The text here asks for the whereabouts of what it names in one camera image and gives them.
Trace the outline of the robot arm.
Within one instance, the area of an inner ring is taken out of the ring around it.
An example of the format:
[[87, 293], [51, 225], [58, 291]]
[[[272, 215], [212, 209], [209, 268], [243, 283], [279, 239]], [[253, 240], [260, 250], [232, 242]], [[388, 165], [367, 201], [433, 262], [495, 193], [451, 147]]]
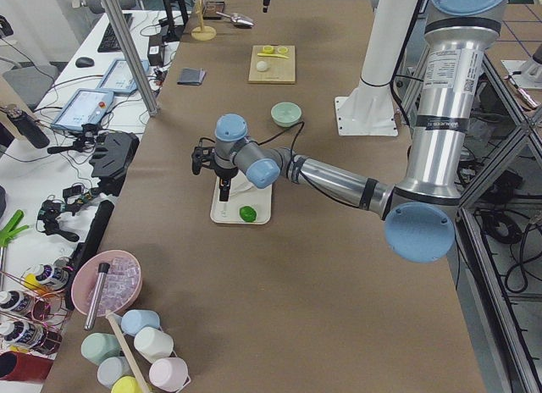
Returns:
[[[345, 134], [382, 135], [391, 130], [387, 86], [418, 1], [379, 0], [359, 86], [335, 109]], [[424, 32], [429, 56], [406, 175], [399, 183], [385, 185], [291, 148], [263, 148], [248, 135], [246, 121], [228, 113], [218, 119], [210, 152], [220, 200], [228, 200], [238, 173], [259, 189], [285, 177], [341, 204], [378, 214], [391, 249], [406, 260], [430, 263], [445, 256], [455, 241], [453, 220], [460, 195], [454, 182], [474, 91], [484, 52], [500, 35], [506, 4], [507, 0], [429, 0]]]

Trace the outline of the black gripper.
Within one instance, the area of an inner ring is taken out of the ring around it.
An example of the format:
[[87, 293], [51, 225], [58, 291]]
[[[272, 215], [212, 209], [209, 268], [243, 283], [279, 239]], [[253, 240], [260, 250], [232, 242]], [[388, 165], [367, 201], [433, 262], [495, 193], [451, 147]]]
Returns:
[[214, 172], [219, 177], [218, 189], [219, 200], [227, 202], [229, 200], [229, 181], [237, 175], [237, 168], [224, 168], [219, 165], [214, 166]]

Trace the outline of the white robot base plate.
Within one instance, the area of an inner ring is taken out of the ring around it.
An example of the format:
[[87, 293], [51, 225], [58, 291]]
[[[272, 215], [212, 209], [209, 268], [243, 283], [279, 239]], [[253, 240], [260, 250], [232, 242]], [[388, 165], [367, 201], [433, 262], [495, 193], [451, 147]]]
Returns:
[[335, 97], [335, 120], [340, 136], [397, 136], [394, 106], [387, 98]]

